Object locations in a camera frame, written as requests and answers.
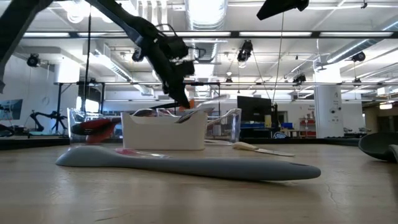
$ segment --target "wooden spatula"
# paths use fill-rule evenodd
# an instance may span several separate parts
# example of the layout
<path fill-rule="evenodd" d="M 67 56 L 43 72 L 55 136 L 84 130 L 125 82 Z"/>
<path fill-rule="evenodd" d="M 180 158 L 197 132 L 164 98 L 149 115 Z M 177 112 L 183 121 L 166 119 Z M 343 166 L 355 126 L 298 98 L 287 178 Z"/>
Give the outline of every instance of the wooden spatula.
<path fill-rule="evenodd" d="M 266 153 L 266 154 L 271 154 L 271 155 L 277 155 L 277 156 L 295 156 L 295 154 L 291 154 L 288 152 L 279 152 L 279 151 L 273 151 L 273 150 L 268 150 L 268 149 L 259 149 L 257 146 L 250 145 L 245 142 L 236 142 L 232 145 L 233 149 L 240 149 L 240 150 L 248 150 L 248 151 L 254 151 L 254 152 L 260 152 L 260 153 Z"/>

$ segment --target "white column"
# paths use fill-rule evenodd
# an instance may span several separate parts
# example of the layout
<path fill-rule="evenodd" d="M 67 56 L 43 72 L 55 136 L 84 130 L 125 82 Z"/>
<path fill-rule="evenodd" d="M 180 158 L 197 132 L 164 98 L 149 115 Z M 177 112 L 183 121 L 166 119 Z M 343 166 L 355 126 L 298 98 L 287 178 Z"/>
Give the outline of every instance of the white column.
<path fill-rule="evenodd" d="M 341 82 L 340 68 L 336 65 L 314 66 L 315 82 Z M 344 136 L 343 112 L 341 110 L 341 87 L 339 85 L 315 87 L 315 124 L 317 138 Z"/>

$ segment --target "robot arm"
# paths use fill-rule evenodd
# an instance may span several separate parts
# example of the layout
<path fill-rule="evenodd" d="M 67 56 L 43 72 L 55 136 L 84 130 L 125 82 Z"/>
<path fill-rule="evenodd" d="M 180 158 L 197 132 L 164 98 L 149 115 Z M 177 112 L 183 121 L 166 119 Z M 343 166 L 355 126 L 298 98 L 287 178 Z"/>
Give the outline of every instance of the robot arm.
<path fill-rule="evenodd" d="M 4 68 L 35 16 L 53 0 L 12 0 L 0 17 L 0 93 Z M 126 12 L 114 0 L 86 0 L 93 7 L 119 25 L 127 36 L 141 49 L 140 58 L 147 57 L 159 78 L 165 93 L 180 105 L 189 108 L 183 79 L 195 72 L 192 61 L 183 61 L 188 47 L 178 36 L 168 37 L 149 21 Z"/>

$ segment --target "table surface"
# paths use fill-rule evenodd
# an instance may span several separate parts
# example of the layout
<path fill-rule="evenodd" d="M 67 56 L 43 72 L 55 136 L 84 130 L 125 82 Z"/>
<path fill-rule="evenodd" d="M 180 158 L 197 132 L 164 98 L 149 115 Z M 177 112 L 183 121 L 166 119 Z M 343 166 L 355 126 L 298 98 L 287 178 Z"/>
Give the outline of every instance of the table surface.
<path fill-rule="evenodd" d="M 397 223 L 398 165 L 357 147 L 266 145 L 167 152 L 317 166 L 317 179 L 241 182 L 122 168 L 59 167 L 67 147 L 0 151 L 0 223 Z"/>

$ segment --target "black monitor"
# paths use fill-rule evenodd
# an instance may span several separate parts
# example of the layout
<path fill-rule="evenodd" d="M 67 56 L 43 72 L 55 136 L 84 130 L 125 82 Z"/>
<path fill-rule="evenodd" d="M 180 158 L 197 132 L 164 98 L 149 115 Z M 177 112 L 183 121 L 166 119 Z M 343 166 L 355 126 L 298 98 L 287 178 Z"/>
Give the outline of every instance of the black monitor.
<path fill-rule="evenodd" d="M 238 108 L 242 109 L 242 121 L 265 122 L 265 115 L 271 115 L 270 99 L 238 96 Z"/>

